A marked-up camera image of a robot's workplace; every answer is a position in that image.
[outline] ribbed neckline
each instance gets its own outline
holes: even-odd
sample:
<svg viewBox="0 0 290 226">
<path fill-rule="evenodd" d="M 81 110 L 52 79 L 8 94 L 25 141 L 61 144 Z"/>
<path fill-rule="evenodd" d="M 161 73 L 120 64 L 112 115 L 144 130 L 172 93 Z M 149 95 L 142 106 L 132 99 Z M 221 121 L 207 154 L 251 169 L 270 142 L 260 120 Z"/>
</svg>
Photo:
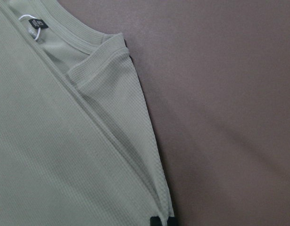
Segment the ribbed neckline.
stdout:
<svg viewBox="0 0 290 226">
<path fill-rule="evenodd" d="M 96 31 L 64 9 L 57 0 L 28 0 L 38 15 L 62 39 L 75 48 L 90 54 L 105 40 L 118 34 L 106 34 Z"/>
</svg>

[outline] brown surface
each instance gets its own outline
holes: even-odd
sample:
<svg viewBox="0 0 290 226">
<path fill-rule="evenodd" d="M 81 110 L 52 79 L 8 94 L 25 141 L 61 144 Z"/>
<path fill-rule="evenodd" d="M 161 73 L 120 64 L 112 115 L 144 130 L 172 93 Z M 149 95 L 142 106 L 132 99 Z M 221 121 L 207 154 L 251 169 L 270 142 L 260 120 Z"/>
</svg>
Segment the brown surface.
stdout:
<svg viewBox="0 0 290 226">
<path fill-rule="evenodd" d="M 60 0 L 122 32 L 181 226 L 290 226 L 290 0 Z"/>
</svg>

